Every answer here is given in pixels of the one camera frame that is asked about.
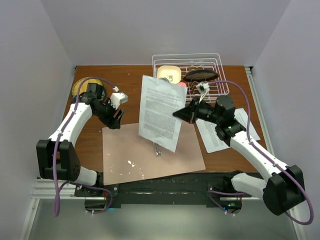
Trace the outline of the pink file folder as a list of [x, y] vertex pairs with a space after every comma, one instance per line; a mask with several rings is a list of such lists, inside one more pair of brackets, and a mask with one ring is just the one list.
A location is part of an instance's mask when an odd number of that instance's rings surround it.
[[139, 136], [138, 124], [102, 130], [103, 183], [113, 185], [205, 170], [195, 127], [183, 122], [176, 151], [161, 148]]

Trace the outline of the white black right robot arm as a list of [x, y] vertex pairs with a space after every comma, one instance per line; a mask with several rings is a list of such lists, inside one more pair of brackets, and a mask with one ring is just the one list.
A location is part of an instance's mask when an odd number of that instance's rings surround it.
[[244, 192], [263, 200], [276, 216], [306, 200], [302, 170], [288, 166], [257, 143], [249, 131], [236, 120], [236, 107], [229, 96], [219, 96], [214, 106], [196, 96], [172, 115], [193, 124], [197, 120], [215, 124], [218, 138], [245, 157], [258, 170], [261, 178], [236, 171], [223, 183], [223, 192], [230, 197]]

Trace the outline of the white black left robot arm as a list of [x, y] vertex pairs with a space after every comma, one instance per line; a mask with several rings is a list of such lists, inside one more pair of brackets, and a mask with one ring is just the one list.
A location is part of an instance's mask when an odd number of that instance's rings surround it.
[[39, 174], [43, 179], [64, 180], [86, 185], [86, 191], [99, 196], [104, 184], [97, 180], [98, 173], [81, 166], [75, 150], [77, 139], [87, 123], [96, 116], [109, 129], [118, 130], [124, 111], [120, 105], [128, 101], [128, 96], [114, 87], [110, 97], [104, 97], [104, 86], [88, 83], [86, 91], [78, 91], [72, 100], [69, 112], [48, 138], [36, 144]]

